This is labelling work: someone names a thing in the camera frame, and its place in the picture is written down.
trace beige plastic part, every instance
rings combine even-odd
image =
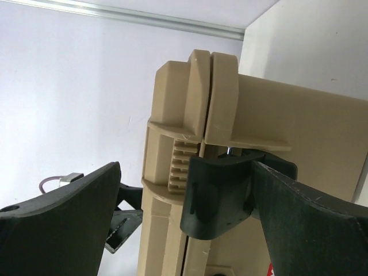
[[[166,63],[147,128],[138,276],[265,276],[260,221],[212,241],[181,232],[189,158],[216,158],[225,147],[270,151],[294,162],[301,182],[350,201],[367,120],[367,101],[239,75],[234,56],[195,50],[186,63]]]

